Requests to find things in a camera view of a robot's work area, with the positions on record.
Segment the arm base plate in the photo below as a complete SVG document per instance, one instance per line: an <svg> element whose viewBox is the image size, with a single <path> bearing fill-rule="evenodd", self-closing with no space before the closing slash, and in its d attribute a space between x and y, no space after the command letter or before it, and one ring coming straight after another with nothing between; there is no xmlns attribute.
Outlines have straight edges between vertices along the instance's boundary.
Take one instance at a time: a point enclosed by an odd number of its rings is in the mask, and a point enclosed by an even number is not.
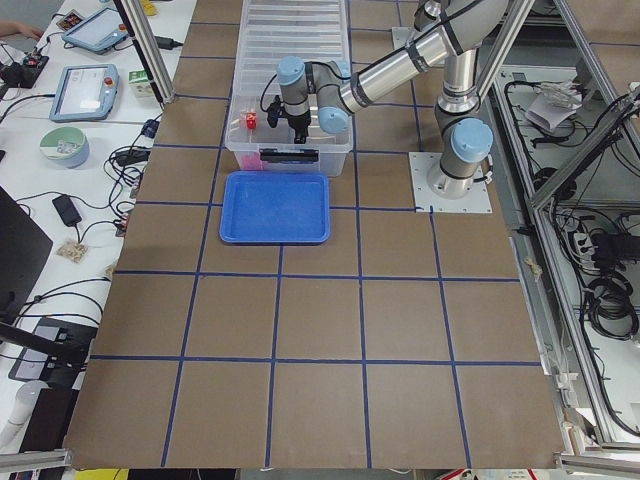
<svg viewBox="0 0 640 480"><path fill-rule="evenodd" d="M408 154L415 210L423 213L491 214L488 193L490 179L477 165L474 175L457 180L440 169L441 154L410 152Z"/></svg>

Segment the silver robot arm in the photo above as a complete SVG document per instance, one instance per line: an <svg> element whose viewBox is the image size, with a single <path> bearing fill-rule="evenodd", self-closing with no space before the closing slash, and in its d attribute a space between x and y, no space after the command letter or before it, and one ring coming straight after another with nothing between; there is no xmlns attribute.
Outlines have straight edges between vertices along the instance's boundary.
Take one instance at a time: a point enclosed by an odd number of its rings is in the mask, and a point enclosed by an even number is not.
<svg viewBox="0 0 640 480"><path fill-rule="evenodd" d="M419 27L414 38L354 73L341 72L334 61L287 56L276 68L280 92L265 110L268 124L276 127L279 119L286 119L295 143L305 143L311 123L309 98L314 96L320 128L341 133L351 116L442 62L443 87L435 115L444 149L427 181L442 198L462 198L493 144L490 127L476 115L483 99L476 81L485 76L476 70L476 53L507 6L505 1L451 1Z"/></svg>

